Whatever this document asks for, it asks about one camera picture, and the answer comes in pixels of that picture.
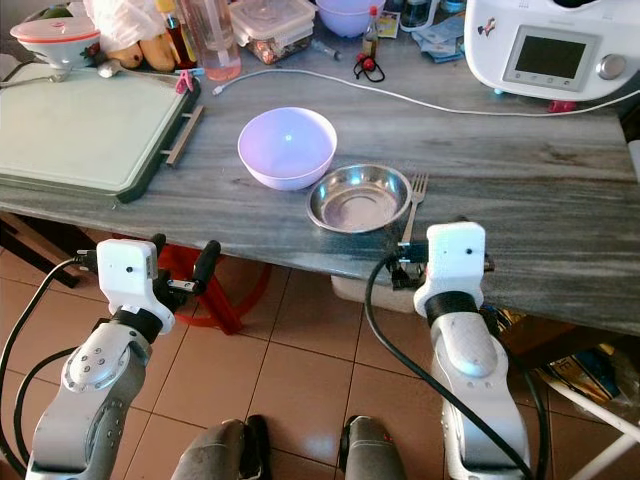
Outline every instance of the brown tile floor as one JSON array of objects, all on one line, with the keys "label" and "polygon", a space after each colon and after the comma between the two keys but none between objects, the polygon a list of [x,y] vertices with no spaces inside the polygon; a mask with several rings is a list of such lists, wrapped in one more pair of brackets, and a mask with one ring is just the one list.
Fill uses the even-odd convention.
[{"label": "brown tile floor", "polygon": [[[227,258],[218,278],[237,300],[260,268]],[[42,278],[0,252],[2,342]],[[76,289],[58,284],[45,295],[9,365],[2,397],[6,430],[11,430],[15,391],[30,366],[85,338],[101,315],[107,315],[106,305],[90,276]],[[393,341],[419,363],[430,363],[429,332],[417,316],[381,310],[378,315]],[[274,268],[265,295],[244,323],[242,334],[231,337],[178,323],[154,344],[145,387],[127,417],[113,479],[169,479],[181,452],[202,428],[252,413],[265,415],[270,425],[276,480],[343,478],[335,469],[338,440],[343,422],[356,413],[385,422],[410,479],[445,476],[440,399],[378,345],[361,305],[335,297],[328,278]],[[44,369],[31,387],[24,414],[28,443],[57,391],[58,372],[59,366]],[[535,410],[523,382],[516,380],[511,388],[535,445]],[[549,478],[564,480],[617,434],[561,399],[547,399],[546,389],[544,399],[552,412]],[[640,478],[639,453],[639,448],[629,452],[598,478]],[[0,477],[12,478],[4,463]]]}]

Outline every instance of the stainless steel bowl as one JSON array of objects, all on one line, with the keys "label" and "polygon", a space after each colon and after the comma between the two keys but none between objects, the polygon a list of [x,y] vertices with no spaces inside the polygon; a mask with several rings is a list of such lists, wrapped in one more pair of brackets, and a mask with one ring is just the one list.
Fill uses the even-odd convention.
[{"label": "stainless steel bowl", "polygon": [[411,202],[411,185],[382,165],[351,165],[330,172],[311,190],[307,214],[340,233],[364,233],[396,221]]}]

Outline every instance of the white plastic bowl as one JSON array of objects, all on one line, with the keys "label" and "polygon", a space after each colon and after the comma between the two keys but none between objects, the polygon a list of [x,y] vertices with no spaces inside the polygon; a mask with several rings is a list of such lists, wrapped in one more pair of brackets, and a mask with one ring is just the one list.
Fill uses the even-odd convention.
[{"label": "white plastic bowl", "polygon": [[385,0],[316,0],[324,24],[341,37],[364,33],[369,25],[369,7],[378,7],[380,16],[384,3]]},{"label": "white plastic bowl", "polygon": [[34,20],[16,25],[10,33],[54,68],[90,65],[100,50],[100,32],[88,17]]},{"label": "white plastic bowl", "polygon": [[338,144],[331,122],[306,108],[277,108],[240,133],[238,154],[249,173],[276,190],[308,187],[331,165]]}]

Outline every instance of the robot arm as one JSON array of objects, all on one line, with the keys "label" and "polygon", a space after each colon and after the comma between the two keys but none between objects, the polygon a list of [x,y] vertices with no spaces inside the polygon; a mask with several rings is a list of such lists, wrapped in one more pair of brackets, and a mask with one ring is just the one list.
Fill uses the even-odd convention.
[{"label": "robot arm", "polygon": [[[506,352],[478,313],[483,301],[484,230],[472,222],[435,225],[428,229],[427,239],[427,278],[414,296],[414,306],[431,326],[432,373],[529,464],[524,422],[507,388]],[[502,450],[446,401],[442,415],[452,478],[522,478]]]},{"label": "robot arm", "polygon": [[173,282],[172,291],[158,278],[153,243],[98,245],[100,289],[113,316],[65,362],[58,394],[36,428],[27,480],[109,479],[128,408],[144,383],[151,344],[171,330],[179,299],[204,290],[219,253],[220,244],[211,242],[200,262],[208,271],[196,271],[192,282]]}]

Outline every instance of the container lid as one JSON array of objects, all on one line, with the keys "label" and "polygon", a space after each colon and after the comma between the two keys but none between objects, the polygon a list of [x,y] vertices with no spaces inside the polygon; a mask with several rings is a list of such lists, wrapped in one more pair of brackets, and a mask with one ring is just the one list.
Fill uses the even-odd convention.
[{"label": "container lid", "polygon": [[28,43],[66,43],[100,35],[89,17],[34,20],[16,25],[10,33],[21,42]]},{"label": "container lid", "polygon": [[229,6],[234,32],[268,40],[311,23],[315,7],[307,0],[240,0]]}]

